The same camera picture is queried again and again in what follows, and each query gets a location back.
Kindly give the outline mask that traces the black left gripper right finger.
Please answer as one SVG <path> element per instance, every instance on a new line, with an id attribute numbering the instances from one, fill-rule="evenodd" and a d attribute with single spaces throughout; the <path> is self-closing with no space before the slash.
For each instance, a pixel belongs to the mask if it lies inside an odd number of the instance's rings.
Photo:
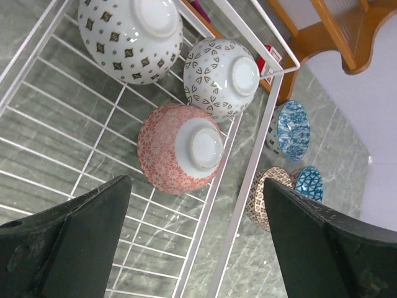
<path id="1" fill-rule="evenodd" d="M 267 178 L 264 199 L 289 297 L 396 297 L 396 232 Z"/>

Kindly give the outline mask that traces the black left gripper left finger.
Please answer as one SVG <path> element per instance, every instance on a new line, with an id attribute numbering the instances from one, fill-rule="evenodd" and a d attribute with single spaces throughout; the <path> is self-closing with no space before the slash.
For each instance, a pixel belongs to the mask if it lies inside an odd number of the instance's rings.
<path id="1" fill-rule="evenodd" d="M 132 182 L 1 225 L 1 297 L 104 297 Z"/>

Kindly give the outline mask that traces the red patterned bowl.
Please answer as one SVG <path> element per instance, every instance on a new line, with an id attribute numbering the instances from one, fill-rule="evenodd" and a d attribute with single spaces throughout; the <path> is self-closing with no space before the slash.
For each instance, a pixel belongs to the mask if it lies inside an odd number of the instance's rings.
<path id="1" fill-rule="evenodd" d="M 167 194 L 207 185 L 219 170 L 223 140 L 215 121 L 203 110 L 165 104 L 143 122 L 137 154 L 143 175 Z"/>

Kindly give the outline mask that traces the white petal pattern bowl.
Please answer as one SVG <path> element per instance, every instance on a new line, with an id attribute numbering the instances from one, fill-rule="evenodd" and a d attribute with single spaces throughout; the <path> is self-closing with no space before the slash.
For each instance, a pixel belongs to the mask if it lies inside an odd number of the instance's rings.
<path id="1" fill-rule="evenodd" d="M 260 72 L 251 53 L 227 38 L 206 38 L 188 53 L 183 83 L 190 105 L 216 122 L 244 112 L 254 99 Z"/>

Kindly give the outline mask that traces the olive leaf pattern bowl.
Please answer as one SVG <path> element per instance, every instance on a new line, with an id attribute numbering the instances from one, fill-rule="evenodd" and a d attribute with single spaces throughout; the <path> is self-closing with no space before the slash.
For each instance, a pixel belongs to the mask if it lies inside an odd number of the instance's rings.
<path id="1" fill-rule="evenodd" d="M 135 85 L 165 76 L 184 39 L 174 1 L 80 1 L 78 26 L 95 62 L 114 78 Z"/>

